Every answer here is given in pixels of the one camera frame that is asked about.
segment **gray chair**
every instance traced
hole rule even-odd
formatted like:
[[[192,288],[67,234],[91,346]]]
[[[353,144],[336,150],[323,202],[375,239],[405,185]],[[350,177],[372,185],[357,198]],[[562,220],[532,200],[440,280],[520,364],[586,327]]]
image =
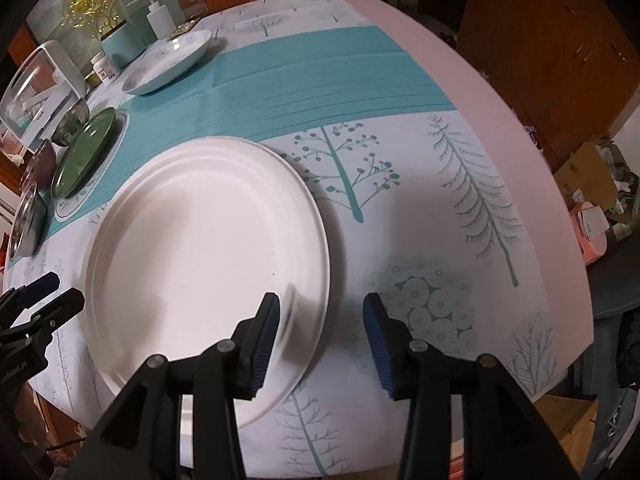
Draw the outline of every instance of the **gray chair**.
[[[609,465],[633,416],[638,393],[618,386],[616,353],[622,315],[640,306],[640,234],[620,242],[588,268],[594,341],[574,367],[574,388],[600,399],[596,429],[580,476],[593,480]]]

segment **blue and white plate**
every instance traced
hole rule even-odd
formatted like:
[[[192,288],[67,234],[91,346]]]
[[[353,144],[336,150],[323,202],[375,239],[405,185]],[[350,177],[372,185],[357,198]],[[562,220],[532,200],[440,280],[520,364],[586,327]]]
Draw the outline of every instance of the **blue and white plate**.
[[[152,47],[133,62],[132,72],[123,83],[122,91],[144,95],[169,84],[204,55],[210,38],[210,30],[195,30]]]

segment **cable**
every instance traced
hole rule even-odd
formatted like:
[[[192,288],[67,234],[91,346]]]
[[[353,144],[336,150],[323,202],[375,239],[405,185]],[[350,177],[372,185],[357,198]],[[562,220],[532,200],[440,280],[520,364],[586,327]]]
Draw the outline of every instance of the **cable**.
[[[58,444],[57,446],[51,446],[51,447],[47,447],[47,451],[55,451],[57,449],[61,449],[63,447],[66,446],[71,446],[72,444],[80,444],[81,442],[84,442],[86,440],[86,437],[82,437],[82,438],[76,438],[75,440],[70,440],[69,442],[65,442],[64,444]]]

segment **dining table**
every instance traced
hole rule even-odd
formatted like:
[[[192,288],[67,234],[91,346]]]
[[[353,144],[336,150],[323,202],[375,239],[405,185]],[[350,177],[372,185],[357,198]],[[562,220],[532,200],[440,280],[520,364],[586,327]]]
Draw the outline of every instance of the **dining table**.
[[[310,365],[280,404],[239,430],[248,476],[399,461],[409,404],[380,386],[362,323],[368,292],[445,354],[496,355],[531,399],[566,375],[593,340],[584,264],[545,159],[490,80],[381,0],[259,0],[194,30],[212,32],[207,53],[170,85],[133,97],[122,91],[126,69],[87,97],[92,114],[116,107],[123,128],[81,190],[50,203],[42,243],[7,266],[5,290],[49,271],[60,291],[82,290],[92,235],[133,173],[189,140],[242,137],[306,183],[330,255]],[[34,390],[94,426],[113,393],[77,319],[54,332],[46,358]],[[452,427],[459,456],[459,402]],[[180,453],[193,463],[188,434]]]

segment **stainless steel bowl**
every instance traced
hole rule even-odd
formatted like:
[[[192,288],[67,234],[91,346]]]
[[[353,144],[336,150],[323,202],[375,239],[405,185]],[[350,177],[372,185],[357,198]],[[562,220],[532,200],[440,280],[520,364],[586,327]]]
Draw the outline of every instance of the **stainless steel bowl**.
[[[34,183],[20,197],[9,241],[10,260],[31,256],[35,252],[46,217],[47,206],[38,193],[37,184]]]
[[[38,191],[46,190],[56,173],[56,150],[49,139],[44,139],[31,157],[20,181],[20,191],[25,192],[34,182]]]
[[[51,142],[62,147],[70,145],[89,120],[89,115],[89,106],[86,101],[82,98],[78,99],[78,102],[60,119],[51,136]]]

